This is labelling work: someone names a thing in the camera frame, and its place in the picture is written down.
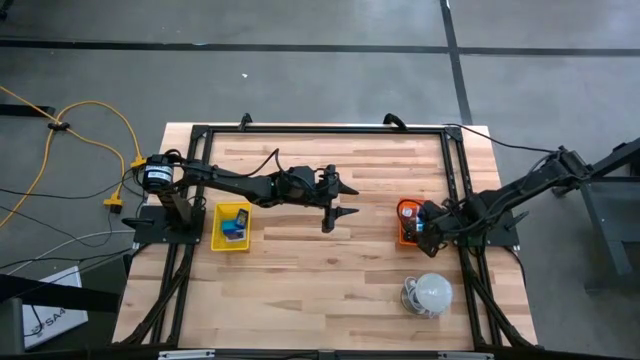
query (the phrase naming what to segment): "yellow extension cord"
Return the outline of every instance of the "yellow extension cord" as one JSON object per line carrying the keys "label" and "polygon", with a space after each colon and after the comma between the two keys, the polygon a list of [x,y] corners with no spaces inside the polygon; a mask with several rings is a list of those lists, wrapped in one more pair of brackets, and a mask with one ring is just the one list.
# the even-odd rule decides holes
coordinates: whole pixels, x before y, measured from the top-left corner
{"label": "yellow extension cord", "polygon": [[[71,110],[73,108],[76,108],[76,107],[79,107],[79,106],[82,106],[82,105],[99,105],[99,106],[102,106],[102,107],[105,107],[105,108],[111,110],[113,113],[118,115],[118,117],[120,117],[120,119],[122,119],[122,121],[124,121],[124,123],[127,125],[127,128],[129,129],[129,132],[131,133],[131,137],[133,138],[133,143],[135,145],[135,150],[136,150],[136,159],[135,159],[135,161],[133,163],[131,163],[131,167],[132,168],[133,167],[138,167],[138,166],[144,164],[145,159],[144,159],[144,157],[142,157],[142,153],[140,152],[140,146],[138,145],[138,138],[136,137],[135,131],[131,127],[131,124],[129,123],[127,118],[125,118],[124,115],[122,115],[118,110],[116,110],[112,106],[110,106],[108,104],[105,104],[103,102],[100,102],[100,101],[92,101],[92,100],[90,100],[90,101],[82,101],[82,102],[78,102],[78,103],[71,104],[71,105],[67,106],[66,108],[62,109],[62,111],[58,114],[58,116],[53,117],[53,116],[47,114],[46,112],[42,111],[40,108],[38,108],[37,106],[33,105],[29,101],[27,101],[27,100],[21,98],[20,96],[14,94],[13,92],[8,90],[4,86],[0,86],[0,90],[4,91],[5,93],[7,93],[7,94],[9,94],[11,96],[13,96],[14,98],[20,100],[21,102],[27,104],[28,106],[30,106],[34,110],[38,111],[42,115],[46,116],[47,118],[49,118],[51,121],[53,121],[56,124],[62,123],[63,116],[69,110]],[[86,143],[92,144],[92,145],[96,145],[96,146],[100,146],[102,148],[105,148],[105,149],[111,151],[113,154],[115,154],[120,159],[120,173],[121,173],[120,176],[124,177],[124,173],[125,173],[124,158],[122,157],[122,154],[120,154],[118,152],[118,150],[114,149],[113,147],[111,147],[111,146],[109,146],[107,144],[103,144],[103,143],[98,142],[98,141],[87,139],[87,138],[81,136],[80,134],[78,134],[77,132],[75,132],[75,131],[73,131],[71,129],[68,129],[67,132],[71,133],[73,136],[75,136],[76,138],[80,139],[83,142],[86,142]],[[49,150],[51,148],[51,142],[53,141],[54,133],[55,133],[54,130],[50,130],[49,131],[49,135],[47,136],[47,142],[45,144],[45,149],[44,149],[44,158],[42,159],[42,165],[40,166],[40,172],[38,173],[38,176],[36,176],[35,180],[33,180],[33,182],[31,183],[31,186],[29,186],[29,189],[26,191],[27,195],[23,195],[22,198],[20,199],[20,201],[18,201],[18,203],[16,204],[16,206],[13,207],[13,211],[17,211],[20,208],[20,206],[22,206],[22,203],[27,199],[27,197],[29,196],[31,191],[33,191],[33,189],[36,187],[36,185],[40,181],[40,178],[42,177],[42,174],[44,173],[44,170],[47,167],[47,161],[49,159]],[[109,199],[104,200],[104,205],[119,205],[119,206],[122,206],[122,200],[120,199],[120,191],[121,190],[122,190],[122,184],[119,184],[118,187],[116,188],[116,191],[111,195],[111,197]],[[2,222],[0,222],[0,228],[3,227],[4,224],[6,224],[7,221],[9,221],[9,219],[11,219],[13,214],[14,214],[13,212],[10,212],[4,218],[4,220],[2,220]]]}

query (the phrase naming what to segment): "yellow bin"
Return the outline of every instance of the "yellow bin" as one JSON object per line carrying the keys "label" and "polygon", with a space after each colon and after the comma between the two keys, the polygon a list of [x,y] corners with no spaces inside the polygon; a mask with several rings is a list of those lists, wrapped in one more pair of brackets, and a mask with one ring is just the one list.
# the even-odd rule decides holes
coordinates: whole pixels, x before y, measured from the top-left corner
{"label": "yellow bin", "polygon": [[[247,221],[247,237],[242,241],[228,242],[227,237],[222,233],[222,221],[234,220],[238,215],[238,210],[244,209],[249,213]],[[247,251],[249,250],[249,240],[251,235],[251,203],[217,203],[216,211],[213,215],[213,231],[211,233],[211,250],[213,251]]]}

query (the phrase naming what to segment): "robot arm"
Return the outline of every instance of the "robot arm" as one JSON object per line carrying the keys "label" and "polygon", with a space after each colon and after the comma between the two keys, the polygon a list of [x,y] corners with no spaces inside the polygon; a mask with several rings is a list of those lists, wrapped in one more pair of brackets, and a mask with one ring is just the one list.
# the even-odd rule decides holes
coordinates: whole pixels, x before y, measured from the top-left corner
{"label": "robot arm", "polygon": [[[182,168],[184,176],[173,182],[175,167]],[[317,171],[322,171],[322,174],[316,183]],[[179,193],[185,187],[198,185],[244,196],[263,208],[280,204],[322,208],[325,212],[322,231],[325,233],[333,230],[337,218],[358,211],[332,208],[331,202],[338,194],[358,194],[358,191],[340,181],[335,165],[317,170],[308,166],[295,166],[269,175],[250,176],[221,169],[216,165],[206,165],[199,160],[186,160],[171,151],[147,158],[142,187],[148,193],[158,196],[173,226],[188,225],[191,205]]]}
{"label": "robot arm", "polygon": [[549,188],[577,188],[591,173],[591,166],[575,151],[561,147],[538,161],[525,176],[498,190],[482,191],[455,204],[445,201],[444,207],[427,201],[418,215],[426,224],[425,230],[416,234],[418,247],[434,257],[442,243],[482,236],[505,212]]}

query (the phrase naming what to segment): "black floor stripe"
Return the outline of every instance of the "black floor stripe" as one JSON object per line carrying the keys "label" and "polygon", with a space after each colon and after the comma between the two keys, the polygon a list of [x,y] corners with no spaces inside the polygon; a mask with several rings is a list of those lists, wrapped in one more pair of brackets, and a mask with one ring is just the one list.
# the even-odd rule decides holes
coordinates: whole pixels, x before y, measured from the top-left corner
{"label": "black floor stripe", "polygon": [[640,56],[640,49],[485,48],[460,47],[462,55],[505,56]]}
{"label": "black floor stripe", "polygon": [[456,97],[458,98],[458,107],[460,108],[460,118],[463,125],[472,125],[473,119],[471,118],[467,89],[464,86],[460,54],[458,53],[458,42],[456,41],[456,33],[453,30],[453,20],[451,19],[451,9],[449,9],[448,1],[440,0],[440,8],[442,9],[442,20],[444,21],[444,30],[447,36],[449,59],[451,60],[453,84],[456,89]]}
{"label": "black floor stripe", "polygon": [[77,50],[142,50],[142,51],[256,51],[314,53],[392,53],[446,54],[446,46],[386,46],[386,45],[282,45],[282,44],[189,44],[141,42],[46,41],[0,39],[0,47],[30,49]]}

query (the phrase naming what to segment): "gray floor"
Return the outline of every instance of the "gray floor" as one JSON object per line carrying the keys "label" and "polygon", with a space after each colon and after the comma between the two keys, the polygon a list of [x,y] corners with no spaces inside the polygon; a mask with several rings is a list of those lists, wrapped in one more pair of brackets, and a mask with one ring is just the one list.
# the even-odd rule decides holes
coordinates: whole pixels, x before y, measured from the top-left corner
{"label": "gray floor", "polygon": [[[450,0],[458,44],[495,47],[638,47],[640,6],[605,0]],[[0,36],[118,41],[263,44],[446,45],[435,0],[22,0]],[[169,121],[378,123],[393,112],[409,123],[459,122],[448,55],[136,52],[6,49],[0,84],[57,108],[84,99],[108,102],[155,151]],[[462,56],[475,124],[505,141],[553,148],[564,144],[587,161],[640,135],[640,58]],[[12,99],[0,94],[0,102]],[[92,139],[133,158],[120,121],[99,108],[68,121]],[[37,119],[3,118],[3,188],[26,189],[37,173],[47,130]],[[536,154],[495,148],[503,182]],[[39,192],[87,194],[118,180],[108,153],[56,136]],[[0,204],[17,197],[0,194]],[[79,236],[108,229],[102,198],[28,200],[22,211]],[[125,195],[126,214],[137,199]],[[601,269],[579,194],[544,194],[522,206],[521,257],[541,345],[554,350],[640,357],[638,297],[588,297],[582,285]],[[114,228],[123,228],[113,221]],[[0,263],[29,258],[67,238],[14,217],[0,231]],[[125,248],[114,236],[99,250],[70,246],[59,256]],[[67,263],[19,273],[43,277]]]}

